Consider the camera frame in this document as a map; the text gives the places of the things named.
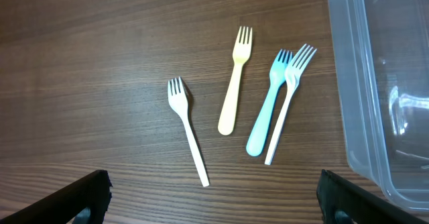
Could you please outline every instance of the plastic fork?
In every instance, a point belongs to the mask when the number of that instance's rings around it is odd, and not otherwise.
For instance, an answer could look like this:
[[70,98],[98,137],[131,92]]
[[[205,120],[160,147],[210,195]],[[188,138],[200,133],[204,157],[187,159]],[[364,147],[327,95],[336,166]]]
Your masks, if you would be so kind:
[[204,187],[209,186],[206,169],[202,161],[200,150],[196,144],[194,134],[189,124],[188,118],[188,99],[186,98],[185,89],[183,87],[182,78],[173,78],[168,81],[168,102],[171,108],[179,115],[185,127],[186,137],[194,158],[196,170],[200,176],[201,183]]
[[273,136],[271,137],[271,141],[269,143],[267,157],[265,159],[265,164],[267,165],[270,165],[273,161],[274,152],[279,142],[284,120],[286,119],[286,113],[288,112],[288,107],[290,101],[292,100],[292,96],[294,95],[296,89],[298,88],[298,85],[300,84],[300,77],[304,69],[310,62],[311,58],[316,53],[316,51],[317,49],[313,50],[312,46],[304,44],[286,67],[284,74],[286,78],[286,84],[288,86],[288,91],[286,93],[286,99],[284,101],[282,110],[280,111],[277,123],[275,123]]
[[247,153],[251,156],[258,156],[262,153],[263,146],[267,139],[269,122],[273,115],[275,99],[277,98],[279,88],[286,81],[284,71],[291,59],[292,52],[280,50],[269,71],[270,84],[268,94],[263,102],[261,111],[259,112],[246,145]]
[[234,69],[227,91],[227,96],[223,102],[221,117],[217,129],[223,135],[229,135],[234,130],[235,115],[237,113],[237,101],[239,98],[239,87],[241,71],[244,63],[250,58],[252,46],[252,28],[240,27],[239,34],[235,40],[233,50]]

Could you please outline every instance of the cutlery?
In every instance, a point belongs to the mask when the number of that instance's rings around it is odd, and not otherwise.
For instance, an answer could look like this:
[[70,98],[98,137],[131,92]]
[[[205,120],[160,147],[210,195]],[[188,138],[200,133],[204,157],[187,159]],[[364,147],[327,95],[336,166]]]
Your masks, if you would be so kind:
[[182,78],[174,78],[168,81],[168,102],[171,108],[179,115],[185,127],[186,137],[194,158],[196,170],[200,176],[201,183],[204,187],[209,186],[206,169],[202,161],[200,150],[196,144],[194,134],[189,124],[188,118],[188,99],[186,98],[185,89],[182,84]]
[[312,46],[304,44],[298,53],[296,53],[296,55],[289,62],[284,71],[288,91],[286,93],[286,99],[284,101],[282,110],[280,111],[279,118],[275,124],[273,136],[271,137],[271,141],[269,143],[267,157],[265,159],[265,164],[267,165],[270,165],[273,161],[275,148],[279,142],[280,133],[282,132],[284,120],[286,118],[286,113],[288,112],[288,107],[290,101],[292,100],[292,96],[300,84],[300,77],[316,51],[317,49],[313,50]]
[[269,122],[273,115],[275,99],[279,88],[286,81],[284,71],[291,59],[292,52],[280,50],[269,71],[269,90],[246,145],[247,153],[251,156],[258,156],[262,153],[263,145],[267,139]]
[[235,40],[233,50],[234,69],[227,91],[227,96],[223,103],[221,117],[217,129],[223,135],[229,135],[234,130],[235,115],[237,113],[237,101],[239,97],[239,87],[241,71],[244,63],[250,58],[252,46],[252,28],[240,26],[239,34]]

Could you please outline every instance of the blue fork handle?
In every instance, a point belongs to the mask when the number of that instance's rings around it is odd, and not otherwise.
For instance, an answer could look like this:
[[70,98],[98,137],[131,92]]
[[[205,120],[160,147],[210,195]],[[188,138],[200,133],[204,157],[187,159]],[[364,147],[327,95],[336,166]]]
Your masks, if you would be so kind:
[[257,116],[255,125],[247,141],[246,150],[251,156],[258,156],[262,153],[263,146],[267,139],[269,122],[273,115],[275,98],[279,91],[279,86],[269,86],[267,97],[263,102],[262,109]]

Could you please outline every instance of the blue fork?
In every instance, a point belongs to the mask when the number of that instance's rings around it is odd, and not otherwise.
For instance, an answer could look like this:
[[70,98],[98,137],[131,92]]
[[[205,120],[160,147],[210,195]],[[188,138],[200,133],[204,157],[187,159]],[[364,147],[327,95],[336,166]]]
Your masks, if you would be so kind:
[[273,66],[269,72],[269,90],[265,101],[263,102],[261,112],[256,119],[249,140],[247,141],[246,150],[251,156],[258,156],[262,153],[263,146],[267,139],[269,122],[273,115],[275,98],[279,88],[285,83],[284,71],[286,65],[292,59],[292,52],[280,50],[274,60]]

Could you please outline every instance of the gray plastic container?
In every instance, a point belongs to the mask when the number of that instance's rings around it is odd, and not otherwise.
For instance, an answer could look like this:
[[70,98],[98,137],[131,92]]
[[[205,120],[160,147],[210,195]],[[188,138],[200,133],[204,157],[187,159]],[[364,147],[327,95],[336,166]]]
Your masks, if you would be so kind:
[[328,0],[347,160],[429,211],[429,0]]

